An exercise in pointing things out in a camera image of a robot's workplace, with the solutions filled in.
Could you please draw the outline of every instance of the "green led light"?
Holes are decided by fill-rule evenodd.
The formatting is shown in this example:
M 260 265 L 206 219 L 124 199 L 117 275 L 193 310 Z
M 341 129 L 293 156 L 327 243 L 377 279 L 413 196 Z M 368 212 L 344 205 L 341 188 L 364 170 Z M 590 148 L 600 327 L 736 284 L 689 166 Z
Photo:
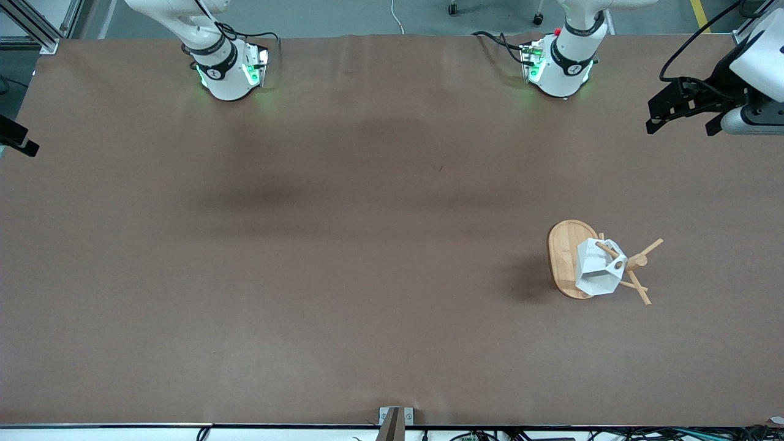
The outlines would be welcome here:
M 257 86 L 260 83 L 258 69 L 253 66 L 245 66 L 244 64 L 242 67 L 245 68 L 244 71 L 245 76 L 248 77 L 248 83 L 250 83 L 251 86 Z
M 204 74 L 201 73 L 201 69 L 198 66 L 196 67 L 196 72 L 199 78 L 201 78 L 201 85 L 207 87 L 207 81 L 204 79 Z

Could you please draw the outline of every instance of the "white cable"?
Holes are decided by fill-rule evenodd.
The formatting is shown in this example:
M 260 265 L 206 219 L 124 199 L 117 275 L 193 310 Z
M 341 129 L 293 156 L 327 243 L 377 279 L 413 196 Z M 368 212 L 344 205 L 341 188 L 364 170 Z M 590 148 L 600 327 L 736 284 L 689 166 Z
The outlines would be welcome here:
M 403 23 L 397 19 L 397 16 L 394 14 L 394 0 L 392 0 L 392 6 L 390 6 L 390 11 L 392 12 L 392 17 L 395 21 L 397 21 L 397 25 L 400 26 L 400 33 L 405 35 L 405 29 L 403 29 Z

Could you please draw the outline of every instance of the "black bracket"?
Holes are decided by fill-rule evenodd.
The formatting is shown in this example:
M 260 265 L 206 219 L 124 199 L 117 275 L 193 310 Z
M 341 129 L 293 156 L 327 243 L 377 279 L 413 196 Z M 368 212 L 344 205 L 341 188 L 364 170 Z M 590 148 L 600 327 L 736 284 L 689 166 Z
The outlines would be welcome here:
M 0 144 L 21 151 L 31 158 L 38 153 L 38 144 L 27 138 L 27 129 L 0 115 Z

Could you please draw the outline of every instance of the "gray floor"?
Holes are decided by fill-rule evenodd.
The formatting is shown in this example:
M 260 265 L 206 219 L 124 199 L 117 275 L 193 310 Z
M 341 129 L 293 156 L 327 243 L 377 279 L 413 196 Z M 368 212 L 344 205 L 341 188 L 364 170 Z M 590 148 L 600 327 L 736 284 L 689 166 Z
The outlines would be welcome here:
M 131 10 L 123 0 L 92 0 L 85 8 L 82 38 L 174 38 L 157 22 Z M 446 13 L 448 0 L 395 0 L 395 12 L 408 34 L 468 35 L 474 31 L 518 34 L 531 30 L 551 32 L 564 21 L 555 0 L 545 0 L 544 23 L 531 19 L 536 0 L 458 0 L 459 13 Z M 731 0 L 702 0 L 710 18 Z M 282 38 L 337 37 L 340 35 L 397 34 L 389 0 L 233 0 L 218 16 L 246 33 L 275 31 Z M 618 34 L 690 34 L 697 30 L 689 0 L 661 0 L 646 9 L 612 12 Z M 713 32 L 737 28 L 742 18 L 732 13 L 712 27 Z M 29 82 L 38 59 L 35 51 L 0 50 L 0 74 Z M 24 89 L 17 86 L 0 96 L 0 114 L 15 118 Z

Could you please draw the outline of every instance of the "wire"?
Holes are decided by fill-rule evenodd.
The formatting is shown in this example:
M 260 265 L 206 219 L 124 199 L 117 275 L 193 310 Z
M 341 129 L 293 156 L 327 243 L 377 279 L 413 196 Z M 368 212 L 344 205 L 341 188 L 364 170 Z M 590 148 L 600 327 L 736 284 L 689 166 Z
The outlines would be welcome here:
M 397 21 L 397 25 L 400 27 L 401 35 L 405 35 L 405 29 L 403 29 L 403 23 L 401 23 L 400 20 L 397 19 L 397 15 L 395 15 L 394 13 L 394 0 L 392 0 L 391 2 L 390 11 L 392 12 L 392 17 L 394 18 L 395 21 Z
M 198 6 L 198 8 L 204 13 L 204 15 L 206 15 L 207 18 L 212 20 L 212 23 L 215 24 L 215 26 L 218 28 L 218 31 L 229 40 L 234 41 L 239 37 L 263 37 L 266 35 L 272 35 L 275 37 L 275 41 L 277 42 L 278 47 L 280 46 L 281 38 L 278 37 L 278 34 L 275 34 L 274 32 L 261 32 L 259 34 L 244 34 L 242 32 L 238 32 L 229 24 L 225 24 L 223 22 L 218 21 L 209 12 L 209 9 L 205 8 L 204 5 L 202 5 L 201 0 L 194 0 L 194 2 L 196 2 L 196 6 Z
M 28 87 L 27 84 L 24 84 L 21 81 L 17 81 L 15 79 L 8 78 L 8 77 L 6 77 L 4 75 L 0 75 L 0 85 L 2 85 L 2 87 L 0 87 L 0 95 L 5 95 L 5 94 L 7 94 L 8 92 L 11 91 L 10 83 L 16 84 L 18 86 L 22 86 L 25 89 L 27 89 L 27 87 Z
M 477 436 L 479 436 L 482 441 L 488 441 L 488 439 L 493 439 L 495 441 L 499 441 L 498 436 L 490 435 L 487 432 L 479 431 L 476 432 Z
M 705 30 L 708 27 L 710 27 L 712 24 L 716 23 L 722 17 L 724 17 L 727 14 L 729 14 L 733 9 L 737 8 L 738 6 L 740 6 L 744 1 L 745 0 L 738 0 L 735 3 L 732 3 L 728 8 L 726 8 L 725 10 L 721 11 L 720 13 L 718 13 L 714 18 L 710 19 L 710 21 L 708 21 L 707 23 L 703 24 L 701 28 L 699 28 L 694 34 L 692 34 L 691 37 L 689 37 L 686 40 L 686 42 L 684 42 L 684 44 L 681 45 L 681 47 L 678 48 L 677 51 L 675 51 L 675 53 L 667 60 L 667 62 L 664 63 L 664 66 L 662 66 L 662 70 L 659 72 L 659 80 L 660 81 L 664 81 L 664 82 L 675 82 L 675 81 L 680 81 L 680 80 L 688 80 L 690 82 L 695 82 L 695 83 L 697 83 L 697 84 L 707 88 L 708 90 L 710 90 L 711 92 L 717 94 L 719 97 L 721 97 L 721 98 L 723 98 L 725 100 L 734 101 L 735 100 L 734 98 L 730 97 L 726 93 L 721 92 L 719 89 L 716 89 L 715 87 L 711 86 L 710 84 L 704 82 L 701 79 L 697 79 L 697 78 L 694 78 L 694 77 L 679 77 L 679 78 L 676 78 L 676 77 L 666 77 L 665 73 L 667 72 L 667 69 L 670 67 L 670 65 L 675 61 L 675 59 L 678 58 L 686 50 L 686 48 L 689 47 L 689 45 L 691 45 L 697 39 L 697 37 L 699 37 L 703 32 L 705 32 Z
M 449 441 L 457 441 L 458 439 L 465 438 L 466 436 L 471 436 L 471 432 L 463 433 L 462 435 L 457 435 L 456 437 L 450 439 Z
M 209 426 L 200 428 L 196 434 L 196 441 L 205 441 L 209 436 L 209 429 L 211 429 Z
M 505 48 L 506 48 L 506 51 L 509 53 L 509 56 L 511 56 L 511 57 L 512 57 L 512 60 L 515 60 L 515 61 L 517 61 L 518 63 L 520 63 L 520 64 L 523 64 L 523 65 L 525 65 L 525 66 L 533 66 L 533 65 L 534 65 L 534 64 L 533 64 L 531 61 L 523 61 L 522 59 L 520 59 L 520 58 L 517 58 L 517 57 L 514 55 L 514 53 L 512 52 L 512 49 L 514 49 L 514 50 L 520 50 L 520 46 L 516 46 L 516 45 L 512 45 L 512 44 L 510 44 L 510 43 L 509 43 L 509 42 L 506 40 L 506 36 L 503 34 L 503 32 L 501 32 L 501 34 L 499 34 L 499 36 L 498 36 L 498 37 L 494 36 L 493 34 L 491 34 L 491 33 L 489 33 L 489 32 L 485 32 L 485 31 L 476 31 L 476 32 L 474 32 L 474 33 L 473 33 L 473 34 L 471 34 L 471 35 L 476 35 L 476 36 L 484 36 L 484 37 L 488 37 L 488 38 L 490 38 L 490 39 L 491 39 L 491 40 L 492 40 L 492 41 L 493 41 L 495 44 L 497 44 L 497 45 L 499 45 L 499 46 L 503 46 L 503 47 L 505 47 Z

